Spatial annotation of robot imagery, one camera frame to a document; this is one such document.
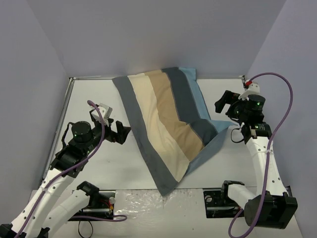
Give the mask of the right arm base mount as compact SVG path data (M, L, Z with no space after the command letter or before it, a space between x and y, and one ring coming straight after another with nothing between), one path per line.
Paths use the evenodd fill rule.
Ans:
M206 217L234 218L255 194L240 184L231 184L228 190L221 188L203 189Z

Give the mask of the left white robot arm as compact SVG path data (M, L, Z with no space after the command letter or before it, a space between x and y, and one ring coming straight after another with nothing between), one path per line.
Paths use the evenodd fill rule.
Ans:
M62 149L56 153L39 189L11 223L0 226L2 238L51 238L69 220L117 220L111 211L109 197L87 181L79 184L68 199L54 207L102 142L123 144L131 130L117 121L117 131L112 131L113 119L103 109L91 110L90 117L94 127L86 121L67 124L72 139L65 143L66 136L62 136Z

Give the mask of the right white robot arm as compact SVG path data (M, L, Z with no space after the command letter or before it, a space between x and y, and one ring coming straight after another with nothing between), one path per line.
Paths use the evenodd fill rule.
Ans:
M296 198L288 195L284 187L273 152L273 135L264 122L265 98L240 94L226 90L215 103L216 113L225 113L238 122L243 142L250 152L256 173L257 192L253 194L239 181L226 180L220 191L220 200L226 205L235 202L243 210L249 227L285 229L298 208Z

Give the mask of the striped pillowcase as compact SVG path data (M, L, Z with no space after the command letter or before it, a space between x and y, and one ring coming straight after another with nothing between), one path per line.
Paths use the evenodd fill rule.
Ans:
M222 148L232 122L210 117L194 68L169 67L112 81L162 196Z

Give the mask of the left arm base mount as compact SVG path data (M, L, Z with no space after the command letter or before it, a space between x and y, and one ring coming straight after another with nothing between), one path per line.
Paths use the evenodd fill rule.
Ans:
M69 219L69 221L99 221L113 220L114 215L115 191L101 190L98 198L94 198L89 205L80 209Z

